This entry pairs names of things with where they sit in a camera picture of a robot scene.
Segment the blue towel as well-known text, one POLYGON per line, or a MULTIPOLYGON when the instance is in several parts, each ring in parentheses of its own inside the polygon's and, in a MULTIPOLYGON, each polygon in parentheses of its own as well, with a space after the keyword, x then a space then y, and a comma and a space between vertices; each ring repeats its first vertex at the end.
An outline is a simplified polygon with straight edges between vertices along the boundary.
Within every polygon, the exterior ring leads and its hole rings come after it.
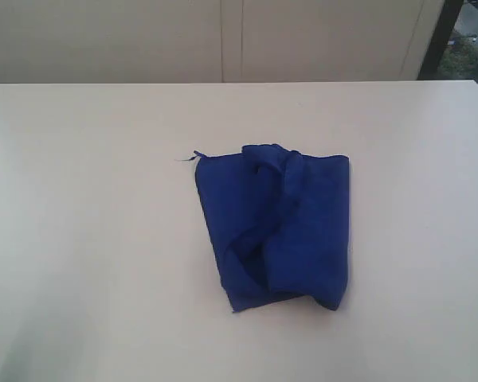
POLYGON ((350 162, 277 144, 195 152, 195 184, 236 312, 308 296, 338 309, 348 282, 350 162))

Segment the black window frame post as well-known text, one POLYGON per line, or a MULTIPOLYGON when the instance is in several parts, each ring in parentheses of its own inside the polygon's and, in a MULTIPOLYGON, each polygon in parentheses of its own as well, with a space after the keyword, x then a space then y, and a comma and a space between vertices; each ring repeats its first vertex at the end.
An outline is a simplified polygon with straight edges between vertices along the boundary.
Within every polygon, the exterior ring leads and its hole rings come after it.
POLYGON ((448 46, 453 27, 458 19, 463 0, 445 0, 437 24, 430 39, 424 60, 418 73, 418 80, 431 80, 448 46))

